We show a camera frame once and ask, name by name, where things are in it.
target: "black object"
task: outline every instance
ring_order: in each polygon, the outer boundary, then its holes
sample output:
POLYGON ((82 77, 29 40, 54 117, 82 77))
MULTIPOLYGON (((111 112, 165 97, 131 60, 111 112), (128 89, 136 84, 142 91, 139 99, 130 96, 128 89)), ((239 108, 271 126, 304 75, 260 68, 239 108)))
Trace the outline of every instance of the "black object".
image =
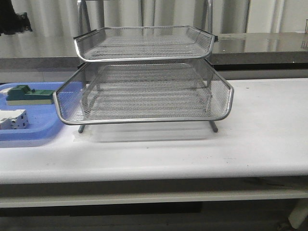
POLYGON ((0 0, 0 35, 32 31, 26 12, 15 13, 11 0, 0 0))

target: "wire mesh desk organizer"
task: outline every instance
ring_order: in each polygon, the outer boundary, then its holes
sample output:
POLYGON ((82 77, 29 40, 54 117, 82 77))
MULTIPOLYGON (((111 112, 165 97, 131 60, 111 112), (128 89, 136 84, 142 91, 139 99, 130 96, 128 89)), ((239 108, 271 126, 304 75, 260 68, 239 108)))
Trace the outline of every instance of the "wire mesh desk organizer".
POLYGON ((69 125, 209 121, 231 110, 232 86, 204 59, 215 36, 190 26, 109 27, 75 38, 85 61, 55 93, 69 125))

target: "blue plastic tray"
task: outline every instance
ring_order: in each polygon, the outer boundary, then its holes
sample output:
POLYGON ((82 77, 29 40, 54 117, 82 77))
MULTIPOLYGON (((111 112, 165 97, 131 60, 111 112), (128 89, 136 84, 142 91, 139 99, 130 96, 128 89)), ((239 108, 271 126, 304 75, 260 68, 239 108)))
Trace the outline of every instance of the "blue plastic tray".
MULTIPOLYGON (((0 90, 27 84, 31 89, 56 90, 62 82, 9 83, 0 85, 0 90)), ((48 139, 57 134, 63 123, 54 104, 8 106, 5 96, 0 94, 0 110, 26 109, 29 125, 25 129, 0 130, 0 141, 25 141, 48 139)))

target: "tray rim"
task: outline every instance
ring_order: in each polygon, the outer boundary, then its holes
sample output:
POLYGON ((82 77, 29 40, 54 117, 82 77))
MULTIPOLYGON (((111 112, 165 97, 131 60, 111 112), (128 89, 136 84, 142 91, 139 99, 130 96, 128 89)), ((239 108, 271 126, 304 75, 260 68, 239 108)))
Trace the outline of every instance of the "tray rim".
POLYGON ((86 63, 96 63, 96 62, 120 62, 120 61, 142 61, 142 60, 171 60, 171 59, 198 59, 198 58, 206 58, 211 55, 213 46, 215 42, 215 35, 210 34, 204 30, 198 29, 193 26, 188 26, 188 25, 182 25, 182 26, 111 26, 111 27, 103 27, 100 29, 96 29, 93 31, 90 31, 88 33, 85 33, 83 35, 74 37, 74 46, 75 50, 77 53, 77 56, 84 62, 86 63), (195 31, 198 31, 199 33, 206 33, 212 37, 211 42, 210 42, 210 48, 209 52, 205 53, 204 55, 199 55, 199 56, 172 56, 172 57, 143 57, 143 58, 108 58, 108 59, 86 59, 80 54, 80 50, 78 47, 78 42, 86 39, 87 37, 90 37, 96 33, 99 33, 101 30, 105 29, 144 29, 144 28, 178 28, 178 27, 187 27, 190 29, 193 29, 195 31))
POLYGON ((62 117, 61 109, 59 106, 59 101, 57 98, 58 91, 67 85, 67 83, 71 82, 71 79, 73 79, 79 72, 83 71, 87 66, 90 65, 90 63, 83 64, 61 87, 59 87, 57 90, 53 93, 53 100, 56 107, 56 112, 59 117, 59 119, 67 124, 67 125, 95 125, 95 124, 125 124, 125 123, 153 123, 153 122, 188 122, 188 121, 218 121, 225 119, 231 112, 232 109, 232 103, 233 103, 233 95, 234 95, 234 88, 233 86, 226 81, 205 59, 203 59, 205 62, 205 65, 207 68, 209 68, 211 71, 213 71, 217 77, 230 88, 230 93, 228 96, 228 103, 227 103, 227 110, 226 113, 224 113, 221 116, 214 117, 212 119, 202 118, 202 117, 178 117, 178 118, 135 118, 135 119, 102 119, 102 120, 83 120, 83 121, 69 121, 62 117))

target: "gray countertop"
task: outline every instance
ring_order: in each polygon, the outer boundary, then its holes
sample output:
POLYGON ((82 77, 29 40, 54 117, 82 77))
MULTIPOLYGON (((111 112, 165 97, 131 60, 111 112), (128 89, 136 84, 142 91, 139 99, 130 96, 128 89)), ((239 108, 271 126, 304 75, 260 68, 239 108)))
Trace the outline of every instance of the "gray countertop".
MULTIPOLYGON (((308 63, 308 35, 220 34, 209 61, 228 64, 308 63)), ((71 37, 0 37, 0 69, 74 68, 79 64, 71 37)))

